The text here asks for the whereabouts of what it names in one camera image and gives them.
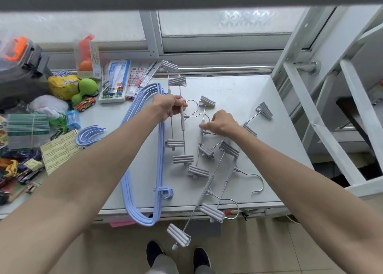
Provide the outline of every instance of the yellow bag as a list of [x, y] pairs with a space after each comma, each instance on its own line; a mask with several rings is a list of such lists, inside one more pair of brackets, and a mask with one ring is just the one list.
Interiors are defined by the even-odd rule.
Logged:
[[72, 96], [80, 92], [79, 82], [80, 79], [75, 75], [48, 78], [49, 88], [53, 95], [62, 100], [71, 100]]

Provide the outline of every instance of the person's right hand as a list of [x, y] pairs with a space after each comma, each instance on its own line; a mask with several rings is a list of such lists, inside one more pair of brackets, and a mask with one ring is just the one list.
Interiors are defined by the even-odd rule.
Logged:
[[230, 113], [221, 109], [214, 114], [211, 122], [200, 124], [199, 127], [224, 137], [231, 137], [239, 125]]

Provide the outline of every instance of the stack of green cards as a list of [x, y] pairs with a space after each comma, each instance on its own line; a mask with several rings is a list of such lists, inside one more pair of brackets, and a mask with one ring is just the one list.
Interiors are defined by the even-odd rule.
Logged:
[[7, 133], [10, 150], [29, 150], [50, 141], [45, 114], [10, 114]]

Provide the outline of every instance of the pink object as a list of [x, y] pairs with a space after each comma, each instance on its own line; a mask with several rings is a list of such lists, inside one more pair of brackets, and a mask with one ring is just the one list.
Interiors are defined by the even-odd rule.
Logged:
[[130, 226], [135, 223], [135, 221], [119, 221], [117, 223], [110, 223], [110, 226], [112, 228], [118, 228], [119, 226]]

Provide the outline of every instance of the frosted glass window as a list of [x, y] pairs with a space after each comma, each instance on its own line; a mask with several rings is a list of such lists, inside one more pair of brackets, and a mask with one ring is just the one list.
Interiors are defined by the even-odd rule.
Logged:
[[163, 37], [291, 33], [304, 7], [159, 11]]
[[42, 47], [71, 45], [88, 34], [96, 42], [145, 41], [138, 11], [0, 13], [0, 30], [15, 31]]

